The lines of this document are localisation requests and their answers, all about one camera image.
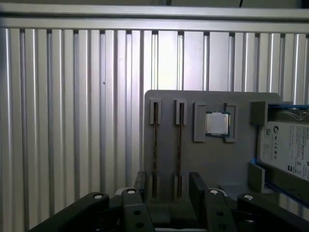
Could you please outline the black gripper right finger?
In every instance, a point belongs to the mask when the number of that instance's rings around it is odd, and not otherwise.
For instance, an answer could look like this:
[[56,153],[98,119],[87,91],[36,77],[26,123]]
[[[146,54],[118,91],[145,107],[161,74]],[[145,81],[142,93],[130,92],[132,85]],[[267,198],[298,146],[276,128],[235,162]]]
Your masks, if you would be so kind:
[[264,197],[244,193],[237,200],[209,189],[199,173],[189,174],[189,198],[197,220],[209,232],[307,232],[309,223]]

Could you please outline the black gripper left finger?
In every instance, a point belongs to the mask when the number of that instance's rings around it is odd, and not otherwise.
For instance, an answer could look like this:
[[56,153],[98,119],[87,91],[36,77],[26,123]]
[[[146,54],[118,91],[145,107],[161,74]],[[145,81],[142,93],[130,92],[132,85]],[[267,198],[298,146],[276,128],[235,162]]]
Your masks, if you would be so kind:
[[147,173],[113,197],[91,192],[31,229],[33,232],[151,232],[146,204]]

